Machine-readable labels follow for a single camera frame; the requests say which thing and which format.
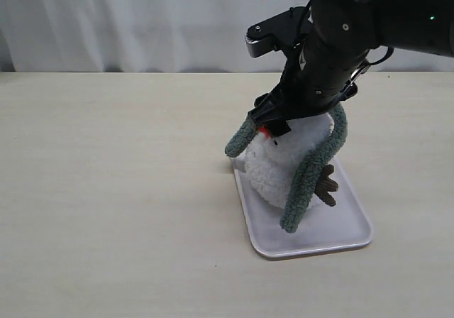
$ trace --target white curtain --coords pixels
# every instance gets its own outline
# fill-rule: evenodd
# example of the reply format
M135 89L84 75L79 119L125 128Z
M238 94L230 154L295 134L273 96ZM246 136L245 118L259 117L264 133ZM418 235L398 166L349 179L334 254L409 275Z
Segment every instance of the white curtain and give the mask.
M281 53L249 57L245 31L307 1L0 0L0 66L17 71L280 71ZM454 60L398 51L376 70L454 70Z

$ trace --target stuffed animal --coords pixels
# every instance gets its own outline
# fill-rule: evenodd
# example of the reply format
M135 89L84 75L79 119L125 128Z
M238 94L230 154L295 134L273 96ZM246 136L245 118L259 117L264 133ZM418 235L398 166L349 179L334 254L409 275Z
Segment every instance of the stuffed animal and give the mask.
M316 195L329 206L338 189L329 164L347 138L347 118L341 104L328 113L288 121L291 128L279 138L256 131L246 119L227 144L230 158L246 154L245 171L251 185L271 205L283 208L280 226L294 233Z

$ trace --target green fuzzy arm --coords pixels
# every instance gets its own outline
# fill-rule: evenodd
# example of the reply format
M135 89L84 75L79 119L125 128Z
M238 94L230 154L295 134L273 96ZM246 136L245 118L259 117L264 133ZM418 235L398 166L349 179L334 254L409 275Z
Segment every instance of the green fuzzy arm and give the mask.
M228 142L225 149L226 155L230 158L238 157L249 146L256 135L257 132L251 125L251 122L246 119L230 142Z
M347 138L347 118L343 107L338 104L329 112L334 129L312 154L301 162L295 173L292 187L282 215L280 225L287 233L298 229L304 213L314 195L321 171L342 148Z

